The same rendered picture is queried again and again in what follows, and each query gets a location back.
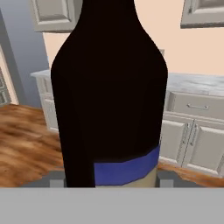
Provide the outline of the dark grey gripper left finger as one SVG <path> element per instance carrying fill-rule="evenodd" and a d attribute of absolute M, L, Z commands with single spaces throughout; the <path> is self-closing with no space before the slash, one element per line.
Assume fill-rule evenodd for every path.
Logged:
<path fill-rule="evenodd" d="M 35 180 L 26 184 L 22 184 L 22 187 L 66 187 L 66 176 L 63 171 L 49 171 L 45 176 L 39 180 Z"/>

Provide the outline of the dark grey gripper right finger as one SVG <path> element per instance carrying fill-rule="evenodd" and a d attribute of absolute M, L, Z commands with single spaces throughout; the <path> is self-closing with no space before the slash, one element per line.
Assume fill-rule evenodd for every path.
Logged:
<path fill-rule="evenodd" d="M 156 187 L 163 188 L 187 188 L 198 187 L 197 184 L 183 180 L 175 171 L 158 171 Z"/>

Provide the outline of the dark wine bottle blue label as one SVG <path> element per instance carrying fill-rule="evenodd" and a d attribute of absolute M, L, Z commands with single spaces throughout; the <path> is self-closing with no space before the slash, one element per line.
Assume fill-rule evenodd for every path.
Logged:
<path fill-rule="evenodd" d="M 134 0 L 83 0 L 51 68 L 67 186 L 124 186 L 156 170 L 167 79 Z"/>

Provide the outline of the grey wall cupboard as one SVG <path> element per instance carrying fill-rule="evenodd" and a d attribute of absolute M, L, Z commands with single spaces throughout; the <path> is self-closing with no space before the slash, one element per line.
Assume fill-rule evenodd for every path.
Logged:
<path fill-rule="evenodd" d="M 181 29 L 224 27 L 224 0 L 185 0 Z"/>
<path fill-rule="evenodd" d="M 29 0 L 35 32 L 71 32 L 83 0 Z"/>

